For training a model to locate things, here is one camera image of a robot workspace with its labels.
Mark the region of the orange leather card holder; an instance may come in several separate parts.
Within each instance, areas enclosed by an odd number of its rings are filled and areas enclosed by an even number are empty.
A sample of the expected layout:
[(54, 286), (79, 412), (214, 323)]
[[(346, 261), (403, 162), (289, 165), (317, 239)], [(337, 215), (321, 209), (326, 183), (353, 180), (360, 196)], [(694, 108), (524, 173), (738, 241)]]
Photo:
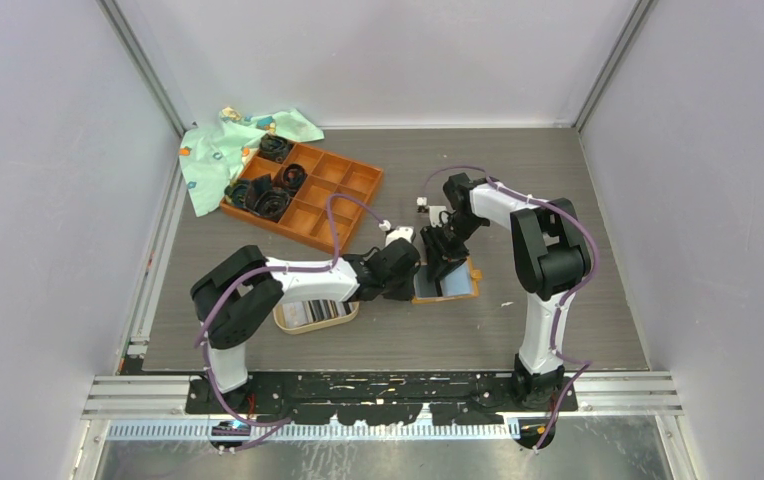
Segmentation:
[(429, 280), (428, 266), (423, 263), (414, 277), (415, 295), (411, 302), (429, 304), (476, 298), (482, 279), (482, 271), (476, 269), (470, 259), (439, 281)]

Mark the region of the oval wooden card tray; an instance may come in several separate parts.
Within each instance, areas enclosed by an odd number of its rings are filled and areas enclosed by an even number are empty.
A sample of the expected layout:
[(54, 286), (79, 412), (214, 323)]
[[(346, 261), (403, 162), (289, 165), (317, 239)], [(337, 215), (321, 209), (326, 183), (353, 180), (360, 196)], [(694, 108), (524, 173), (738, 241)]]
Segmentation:
[(358, 311), (358, 302), (314, 300), (277, 305), (273, 317), (283, 332), (299, 335), (350, 322)]

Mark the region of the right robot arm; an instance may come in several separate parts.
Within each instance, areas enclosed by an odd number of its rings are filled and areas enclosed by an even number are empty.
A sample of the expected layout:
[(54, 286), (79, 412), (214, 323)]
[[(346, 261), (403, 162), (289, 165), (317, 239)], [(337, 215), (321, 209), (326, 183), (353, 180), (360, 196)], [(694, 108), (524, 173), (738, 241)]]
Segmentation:
[(564, 384), (563, 343), (569, 306), (595, 265), (589, 233), (564, 198), (546, 201), (513, 191), (491, 178), (452, 175), (443, 185), (450, 207), (420, 231), (427, 280), (440, 286), (465, 263), (467, 241), (480, 227), (498, 225), (511, 235), (513, 265), (527, 293), (522, 344), (511, 391), (525, 410), (540, 409)]

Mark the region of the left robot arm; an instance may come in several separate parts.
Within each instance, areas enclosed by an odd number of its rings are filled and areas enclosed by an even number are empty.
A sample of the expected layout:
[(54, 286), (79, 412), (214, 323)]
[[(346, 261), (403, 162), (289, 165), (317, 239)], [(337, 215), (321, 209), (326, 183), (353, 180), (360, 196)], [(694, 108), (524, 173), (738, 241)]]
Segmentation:
[(195, 345), (206, 345), (211, 400), (227, 413), (246, 406), (250, 397), (246, 342), (277, 306), (369, 302), (379, 297), (409, 301), (419, 266), (418, 249), (402, 238), (365, 254), (329, 261), (289, 262), (265, 256), (256, 245), (240, 248), (190, 290), (201, 323)]

